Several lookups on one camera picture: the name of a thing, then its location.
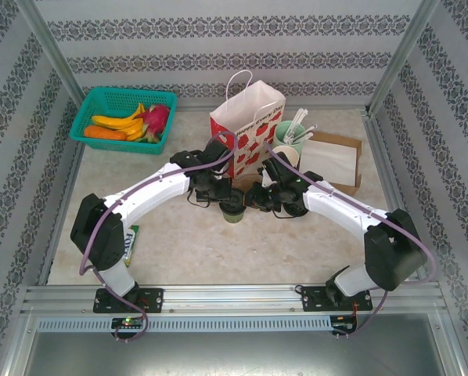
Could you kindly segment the black plastic cup lid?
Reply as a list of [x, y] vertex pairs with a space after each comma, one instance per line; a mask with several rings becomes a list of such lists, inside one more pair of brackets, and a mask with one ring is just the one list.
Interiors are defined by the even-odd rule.
[[219, 206], [222, 210], [227, 212], [242, 212], [245, 210], [244, 205], [244, 192], [242, 190], [232, 188], [229, 194], [229, 198], [222, 201]]

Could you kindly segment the green paper coffee cup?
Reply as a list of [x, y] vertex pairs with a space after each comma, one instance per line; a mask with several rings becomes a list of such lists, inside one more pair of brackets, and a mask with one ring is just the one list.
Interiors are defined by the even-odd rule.
[[243, 219], [245, 210], [232, 213], [232, 212], [224, 211], [221, 209], [221, 212], [226, 222], [234, 224], [234, 223], [240, 222]]

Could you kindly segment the white paper napkins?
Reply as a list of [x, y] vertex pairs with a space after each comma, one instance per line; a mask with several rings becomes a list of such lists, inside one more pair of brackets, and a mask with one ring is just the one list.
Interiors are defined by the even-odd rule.
[[357, 149], [308, 140], [304, 143], [300, 171], [312, 171], [330, 183], [354, 186]]

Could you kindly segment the brown cardboard box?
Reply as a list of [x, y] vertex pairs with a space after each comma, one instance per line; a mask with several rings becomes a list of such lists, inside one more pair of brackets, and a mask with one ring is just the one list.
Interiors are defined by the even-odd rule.
[[315, 132], [313, 137], [310, 138], [309, 140], [349, 146], [349, 147], [354, 147], [357, 149], [355, 185], [346, 186], [346, 185], [342, 185], [339, 183], [330, 183], [332, 186], [334, 186], [338, 190], [350, 196], [354, 196], [358, 192], [358, 189], [361, 185], [362, 176], [359, 173], [358, 163], [362, 155], [362, 141], [359, 139], [353, 139], [353, 138], [349, 138], [346, 136], [334, 135], [334, 134], [329, 134], [325, 132]]

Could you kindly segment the red white paper bag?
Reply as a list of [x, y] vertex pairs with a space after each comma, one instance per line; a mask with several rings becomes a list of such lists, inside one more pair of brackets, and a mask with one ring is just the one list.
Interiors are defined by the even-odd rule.
[[236, 148], [228, 175], [235, 179], [254, 174], [272, 144], [282, 121], [286, 97], [262, 80], [252, 81], [250, 70], [234, 73], [225, 88], [225, 100], [210, 112], [213, 136], [229, 149]]

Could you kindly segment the stack of green paper cups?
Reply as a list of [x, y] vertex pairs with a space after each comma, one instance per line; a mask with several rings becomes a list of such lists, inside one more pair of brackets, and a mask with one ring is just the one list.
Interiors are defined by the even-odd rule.
[[291, 165], [294, 169], [298, 168], [300, 154], [293, 147], [280, 145], [273, 148], [272, 151], [280, 157], [284, 157], [288, 164]]

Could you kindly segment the mint green plastic cup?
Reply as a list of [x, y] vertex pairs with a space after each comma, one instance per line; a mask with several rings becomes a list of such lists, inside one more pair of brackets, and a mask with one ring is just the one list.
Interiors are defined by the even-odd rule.
[[291, 144], [291, 143], [284, 143], [284, 136], [286, 134], [286, 131], [290, 127], [291, 121], [282, 121], [277, 124], [275, 127], [275, 135], [274, 135], [274, 140], [272, 143], [272, 147], [275, 148], [277, 146], [291, 146], [294, 148], [299, 154], [301, 153], [303, 149], [304, 142], [301, 143], [296, 143], [296, 144]]

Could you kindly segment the pink dragon fruit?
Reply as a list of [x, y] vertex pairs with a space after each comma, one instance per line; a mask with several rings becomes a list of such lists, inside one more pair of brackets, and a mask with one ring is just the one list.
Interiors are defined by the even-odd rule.
[[142, 140], [147, 143], [158, 143], [167, 125], [170, 109], [163, 104], [152, 105], [147, 110], [135, 116], [142, 119]]

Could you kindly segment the green snack packet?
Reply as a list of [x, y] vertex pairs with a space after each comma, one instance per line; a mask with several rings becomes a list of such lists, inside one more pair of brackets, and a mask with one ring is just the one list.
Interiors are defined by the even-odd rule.
[[124, 264], [129, 267], [131, 263], [131, 256], [134, 251], [135, 241], [139, 234], [139, 226], [131, 225], [128, 228], [127, 233], [125, 234], [124, 238], [124, 254], [123, 254], [123, 261]]

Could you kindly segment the orange carrot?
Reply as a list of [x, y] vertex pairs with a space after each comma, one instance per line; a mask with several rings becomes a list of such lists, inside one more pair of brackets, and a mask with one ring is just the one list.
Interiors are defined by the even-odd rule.
[[84, 130], [84, 137], [114, 141], [125, 141], [127, 139], [127, 135], [124, 132], [104, 128], [98, 125], [89, 125], [86, 127]]

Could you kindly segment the teal plastic basket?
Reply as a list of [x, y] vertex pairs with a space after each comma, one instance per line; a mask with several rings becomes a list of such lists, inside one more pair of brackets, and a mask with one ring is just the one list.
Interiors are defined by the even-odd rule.
[[[124, 118], [135, 112], [137, 105], [163, 104], [169, 110], [167, 124], [157, 143], [137, 143], [107, 139], [95, 139], [84, 136], [84, 130], [92, 122], [94, 115]], [[71, 139], [98, 150], [111, 150], [137, 154], [160, 155], [170, 133], [178, 97], [173, 92], [114, 87], [95, 87], [89, 91], [71, 126]]]

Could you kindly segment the aluminium back rail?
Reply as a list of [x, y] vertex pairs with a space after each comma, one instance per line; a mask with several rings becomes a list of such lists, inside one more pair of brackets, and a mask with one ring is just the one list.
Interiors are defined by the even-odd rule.
[[[179, 98], [177, 111], [211, 112], [223, 103], [222, 98]], [[286, 110], [298, 108], [308, 110], [364, 110], [367, 105], [360, 102], [338, 102], [336, 97], [290, 97], [286, 100]]]

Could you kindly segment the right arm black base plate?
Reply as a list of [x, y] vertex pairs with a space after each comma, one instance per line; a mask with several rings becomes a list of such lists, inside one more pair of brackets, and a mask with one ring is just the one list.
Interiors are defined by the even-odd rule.
[[300, 295], [305, 312], [342, 312], [373, 310], [369, 291], [361, 291], [348, 297], [335, 287], [296, 285], [295, 292]]

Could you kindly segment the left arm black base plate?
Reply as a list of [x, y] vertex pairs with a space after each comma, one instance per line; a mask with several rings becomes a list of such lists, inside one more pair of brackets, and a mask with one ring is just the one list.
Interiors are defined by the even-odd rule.
[[[164, 300], [164, 290], [160, 288], [134, 287], [123, 298], [143, 309], [146, 313], [160, 313]], [[137, 310], [115, 298], [107, 289], [100, 288], [95, 293], [93, 312], [137, 313]]]

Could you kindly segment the aluminium frame post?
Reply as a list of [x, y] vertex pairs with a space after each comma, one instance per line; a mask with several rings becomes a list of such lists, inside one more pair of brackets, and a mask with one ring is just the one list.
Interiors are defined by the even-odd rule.
[[73, 71], [67, 62], [67, 59], [61, 52], [58, 43], [52, 35], [48, 24], [39, 12], [35, 0], [14, 0], [20, 12], [27, 21], [28, 26], [33, 31], [36, 39], [39, 41], [43, 51], [59, 75], [63, 85], [66, 87], [70, 98], [78, 108], [81, 107], [85, 94], [78, 84]]
[[394, 80], [401, 71], [405, 61], [408, 59], [419, 36], [429, 22], [440, 1], [441, 0], [421, 0], [418, 9], [407, 26], [405, 34], [387, 65], [387, 69], [383, 73], [371, 100], [366, 106], [366, 113], [370, 117], [378, 112], [384, 98], [391, 89]]

